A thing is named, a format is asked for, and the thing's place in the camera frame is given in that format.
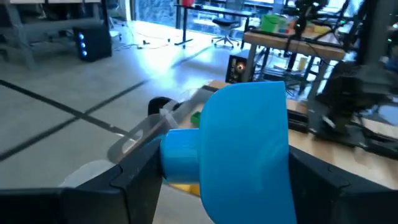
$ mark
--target concrete floor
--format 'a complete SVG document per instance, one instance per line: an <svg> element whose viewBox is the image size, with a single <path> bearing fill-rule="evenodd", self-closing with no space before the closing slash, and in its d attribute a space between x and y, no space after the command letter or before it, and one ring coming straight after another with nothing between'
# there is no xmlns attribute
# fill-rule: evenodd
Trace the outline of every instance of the concrete floor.
<svg viewBox="0 0 398 224"><path fill-rule="evenodd" d="M165 38L179 42L179 30L142 22L131 27L132 32L117 28L122 31L123 40L115 40L111 58L85 63L77 59L73 48L64 48L51 57L39 57L40 68L34 72L18 64L18 60L0 61L0 79L79 113L89 111L90 116L124 131L147 116L147 104L153 97L179 99L187 90L210 80L225 79L231 50L214 48L211 36L190 32L189 36L195 39L182 49L161 39L166 34ZM146 49L123 47L143 39L150 42ZM285 62L276 59L273 63ZM96 107L125 90L130 91ZM58 186L84 164L106 160L107 150L120 138L10 88L0 86L0 97L0 153L21 151L0 162L0 189ZM38 140L41 134L57 127L59 130Z"/></svg>

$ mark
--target desk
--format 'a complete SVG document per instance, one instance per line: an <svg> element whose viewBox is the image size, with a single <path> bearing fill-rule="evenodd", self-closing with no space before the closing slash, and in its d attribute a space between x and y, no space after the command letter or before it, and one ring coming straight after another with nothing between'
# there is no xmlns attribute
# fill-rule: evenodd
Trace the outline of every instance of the desk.
<svg viewBox="0 0 398 224"><path fill-rule="evenodd" d="M309 37L311 36L311 34L306 34L303 36ZM283 50L285 49L287 43L287 38L274 37L265 34L256 34L253 32L246 32L243 36L243 39L245 42L251 44L248 62L246 64L246 69L242 78L244 82L247 82L250 79L250 76L252 75L252 68L254 66L253 63L254 63L254 56L256 54L257 45L263 45L268 48ZM336 40L333 34L328 34L322 37L319 41L330 44L338 44L338 40ZM315 78L315 81L313 83L312 89L310 90L308 98L313 98L317 94L320 82L322 79L324 79L326 69L328 68L330 60L342 60L345 56L345 51L342 49L335 47L326 47L318 44L308 44L304 41L297 41L297 40L291 41L289 46L289 51L298 54L321 57L324 60L324 63L322 63L322 66L319 69L319 73Z"/></svg>
<svg viewBox="0 0 398 224"><path fill-rule="evenodd" d="M83 0L48 0L49 4L81 3ZM86 0L87 3L100 3L101 0ZM74 26L100 24L100 5L93 4L94 18L70 19L65 21L43 21L23 24L16 4L44 4L45 0L0 0L9 16L11 27L0 27L0 34L4 35L11 45L18 46L25 59L25 64L31 70L37 65L33 57L31 41L38 41L33 37L44 36L47 32L71 29Z"/></svg>
<svg viewBox="0 0 398 224"><path fill-rule="evenodd" d="M184 48L185 48L185 43L193 40L193 39L187 40L188 9L203 11L203 12L214 12L214 13L220 13L220 14L230 15L230 16L245 17L246 23L244 25L244 32L246 32L249 29L249 18L254 15L253 12L249 12L249 11L237 11L237 10L232 10L232 9L225 9L222 7L214 7L214 6L193 7L193 6L182 6L179 4L175 4L174 6L176 6L177 9L180 7L184 8L183 26L182 26L182 41L179 43L175 43L175 45L183 44ZM176 24L178 24L178 21L180 19L178 15L179 15L179 13L177 10L177 23ZM241 49L243 49L243 45L244 45L244 39L242 40Z"/></svg>
<svg viewBox="0 0 398 224"><path fill-rule="evenodd" d="M220 89L228 83L212 81L209 86ZM287 100L289 110L307 113L305 104ZM198 105L191 114L201 111L203 105ZM180 128L194 128L190 115L181 123ZM377 133L398 138L398 128L375 121L364 119L364 125ZM398 189L398 161L381 157L362 149L352 149L334 142L315 139L312 134L304 134L289 130L289 144L329 164L344 169L352 174L373 181L390 189Z"/></svg>

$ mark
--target green object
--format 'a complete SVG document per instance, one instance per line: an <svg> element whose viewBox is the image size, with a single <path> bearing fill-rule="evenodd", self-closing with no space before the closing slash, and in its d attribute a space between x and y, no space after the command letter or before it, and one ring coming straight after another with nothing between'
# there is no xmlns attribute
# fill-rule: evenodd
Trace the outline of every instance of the green object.
<svg viewBox="0 0 398 224"><path fill-rule="evenodd" d="M266 32L273 32L279 22L278 15L262 15L261 17L261 30Z"/></svg>
<svg viewBox="0 0 398 224"><path fill-rule="evenodd" d="M191 116L191 123L199 128L199 123L200 123L200 112L196 112Z"/></svg>

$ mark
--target gray floor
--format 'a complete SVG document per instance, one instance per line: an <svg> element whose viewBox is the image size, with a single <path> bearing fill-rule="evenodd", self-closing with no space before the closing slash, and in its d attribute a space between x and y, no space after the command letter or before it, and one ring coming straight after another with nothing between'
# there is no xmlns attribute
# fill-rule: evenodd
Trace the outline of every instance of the gray floor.
<svg viewBox="0 0 398 224"><path fill-rule="evenodd" d="M11 63L0 60L0 79L82 113L133 88L90 114L125 131L147 116L147 104L153 97L182 99L186 91L210 80L225 79L231 50L214 48L211 36L189 33L195 40L182 49L168 44L165 39L152 38L169 34L167 37L172 42L178 42L180 31L150 24L135 24L134 28L133 33L118 28L123 32L123 40L122 43L115 40L111 58L84 63L75 57L73 49L61 48L51 57L39 57L40 69L34 72L28 71L18 60ZM150 42L146 49L123 47L132 41L141 43L143 39ZM272 63L283 66L285 60L272 58ZM3 86L0 86L0 98L0 152L21 148L21 144L74 118L70 113ZM388 111L396 113L394 108ZM106 151L119 138L83 119L71 121L61 130L0 162L0 188L58 186L84 164L106 159Z"/></svg>

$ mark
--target blue plastic part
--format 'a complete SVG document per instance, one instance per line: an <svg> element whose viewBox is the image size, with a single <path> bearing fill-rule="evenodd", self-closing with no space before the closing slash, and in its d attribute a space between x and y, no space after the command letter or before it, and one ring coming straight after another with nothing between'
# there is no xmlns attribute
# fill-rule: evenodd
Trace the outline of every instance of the blue plastic part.
<svg viewBox="0 0 398 224"><path fill-rule="evenodd" d="M198 184L199 129L170 130L160 144L160 161L167 181L176 184Z"/></svg>
<svg viewBox="0 0 398 224"><path fill-rule="evenodd" d="M195 170L186 158L196 151L201 199L215 223L296 223L283 82L227 86L206 102L199 130L170 133L160 147L165 173L193 180L184 167Z"/></svg>

